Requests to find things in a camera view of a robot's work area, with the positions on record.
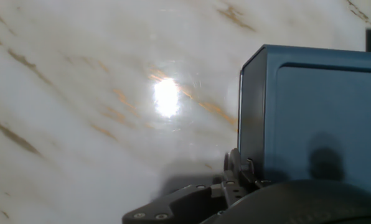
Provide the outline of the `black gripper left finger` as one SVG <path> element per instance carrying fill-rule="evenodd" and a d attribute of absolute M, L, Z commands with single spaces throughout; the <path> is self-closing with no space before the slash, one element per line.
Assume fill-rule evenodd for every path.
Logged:
<path fill-rule="evenodd" d="M 212 223 L 245 196 L 231 171 L 212 185 L 188 185 L 123 215 L 123 224 Z"/>

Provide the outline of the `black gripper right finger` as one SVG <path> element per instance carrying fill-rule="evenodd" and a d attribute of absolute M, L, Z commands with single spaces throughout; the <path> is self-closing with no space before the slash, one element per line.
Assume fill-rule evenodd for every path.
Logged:
<path fill-rule="evenodd" d="M 242 186 L 247 190 L 258 190 L 268 185 L 267 181 L 260 180 L 255 176 L 255 166 L 253 160 L 250 158 L 247 159 L 246 164 L 242 165 L 240 179 Z"/>

